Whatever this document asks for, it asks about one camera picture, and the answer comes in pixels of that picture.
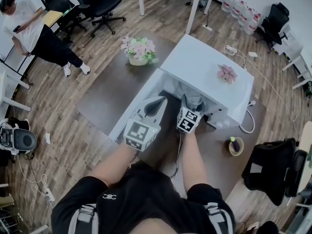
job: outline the shoe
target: shoe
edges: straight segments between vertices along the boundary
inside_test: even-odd
[[[24,121],[27,121],[27,123],[28,123],[28,130],[30,131],[30,123],[29,123],[29,119],[25,119]]]
[[[69,67],[70,67],[70,63],[69,62],[63,67],[64,74],[65,74],[66,77],[69,77],[70,74],[71,74],[71,71],[70,71]]]
[[[80,68],[81,68],[81,70],[83,71],[83,73],[84,73],[85,75],[89,74],[90,71],[91,71],[90,67],[89,67],[88,65],[84,64],[84,63],[82,63],[82,65],[80,66]]]

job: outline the office chair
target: office chair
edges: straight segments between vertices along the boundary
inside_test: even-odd
[[[283,38],[288,39],[284,32],[282,37],[279,35],[279,32],[288,21],[289,10],[281,3],[278,5],[273,4],[269,16],[265,18],[261,24],[264,31],[259,27],[257,28],[257,32],[261,35],[262,39],[258,39],[255,42],[265,40],[269,47],[268,53],[270,53],[272,51],[273,42],[281,45]]]
[[[114,35],[115,31],[112,30],[108,22],[119,19],[126,21],[125,17],[109,18],[113,15],[111,11],[121,3],[121,0],[78,0],[78,2],[80,4],[89,5],[89,8],[83,12],[86,17],[91,17],[92,19],[102,17],[100,20],[92,21],[93,26],[96,23],[98,23],[98,26],[91,32],[91,37],[95,37],[95,32],[104,24]]]
[[[82,19],[80,17],[80,14],[82,13],[84,8],[75,6],[69,0],[44,0],[44,2],[49,10],[59,11],[62,13],[65,13],[66,11],[70,10],[66,15],[64,15],[57,21],[60,30],[67,33],[67,36],[64,39],[65,41],[70,40],[70,36],[72,35],[73,30],[76,26],[83,29],[84,31],[87,31],[86,28],[80,24],[82,21],[87,19],[87,18]]]
[[[297,144],[290,138],[256,145],[242,174],[245,186],[265,192],[276,206],[296,196],[307,157]]]

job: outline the flower pot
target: flower pot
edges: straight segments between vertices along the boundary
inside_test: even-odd
[[[148,63],[148,60],[146,58],[139,60],[137,58],[129,57],[129,62],[133,66],[144,66]]]

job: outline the plastic bottle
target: plastic bottle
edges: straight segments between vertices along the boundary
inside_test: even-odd
[[[234,18],[238,18],[239,14],[242,10],[246,8],[245,2],[239,0],[238,2],[235,2],[233,5],[233,9],[231,10],[231,15]]]
[[[261,14],[256,14],[252,19],[247,21],[244,31],[247,35],[252,35],[260,24]]]
[[[221,9],[227,13],[230,13],[233,8],[234,3],[235,3],[235,0],[224,0],[221,5]]]
[[[249,8],[248,6],[247,6],[247,8],[248,9],[241,11],[239,18],[238,18],[238,23],[242,26],[244,26],[247,21],[249,21],[251,18],[253,18],[254,9]]]

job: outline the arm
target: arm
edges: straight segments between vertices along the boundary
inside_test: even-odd
[[[203,159],[200,155],[195,131],[185,134],[182,146],[182,173],[185,191],[197,184],[208,184]]]
[[[135,149],[122,143],[107,159],[95,167],[90,176],[102,180],[109,187],[121,180],[136,153]]]
[[[21,55],[23,55],[23,56],[29,55],[28,51],[23,50],[23,47],[21,46],[20,40],[18,40],[16,37],[12,37],[12,41],[13,41],[15,47],[17,48],[17,50],[20,52]]]
[[[16,34],[18,34],[19,32],[21,32],[21,31],[27,29],[27,27],[28,27],[31,23],[33,23],[34,21],[36,21],[36,20],[42,15],[42,13],[43,13],[43,8],[41,7],[40,9],[38,9],[38,10],[34,13],[34,15],[33,15],[26,23],[23,23],[23,24],[20,26],[20,28],[19,28],[19,30],[16,32]]]

